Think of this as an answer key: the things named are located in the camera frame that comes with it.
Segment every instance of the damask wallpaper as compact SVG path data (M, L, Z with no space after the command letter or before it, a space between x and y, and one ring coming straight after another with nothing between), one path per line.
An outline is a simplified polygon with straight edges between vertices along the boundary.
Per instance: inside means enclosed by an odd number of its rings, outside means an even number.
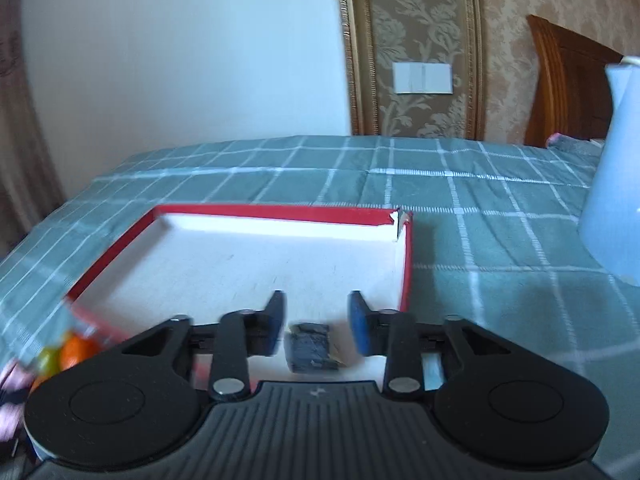
M484 0L485 140L523 141L538 81L527 14L622 54L640 54L640 0Z
M370 0L379 129L386 136L464 137L462 0ZM452 64L453 95L395 94L394 61Z

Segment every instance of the light switch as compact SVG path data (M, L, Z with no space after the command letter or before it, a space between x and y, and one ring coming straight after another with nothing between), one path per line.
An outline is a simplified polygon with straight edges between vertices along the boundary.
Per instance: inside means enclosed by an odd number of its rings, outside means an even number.
M449 63L394 63L397 94L453 94Z

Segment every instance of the white wall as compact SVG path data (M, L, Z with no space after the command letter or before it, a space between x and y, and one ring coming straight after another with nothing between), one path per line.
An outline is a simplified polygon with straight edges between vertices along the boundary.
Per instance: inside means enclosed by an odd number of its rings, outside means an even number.
M23 0L69 196L133 153L350 130L337 0Z

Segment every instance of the white pitcher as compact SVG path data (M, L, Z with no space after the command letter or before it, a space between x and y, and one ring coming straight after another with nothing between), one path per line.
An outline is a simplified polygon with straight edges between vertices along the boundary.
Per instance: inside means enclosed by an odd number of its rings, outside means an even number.
M640 58L606 71L613 118L578 232L599 264L640 286Z

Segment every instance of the wooden headboard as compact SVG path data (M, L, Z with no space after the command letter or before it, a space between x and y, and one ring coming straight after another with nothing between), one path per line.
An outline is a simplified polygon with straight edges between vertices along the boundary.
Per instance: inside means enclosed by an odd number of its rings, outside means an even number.
M613 102L604 67L622 54L539 16L527 16L540 75L525 144L543 147L559 132L576 139L607 135Z

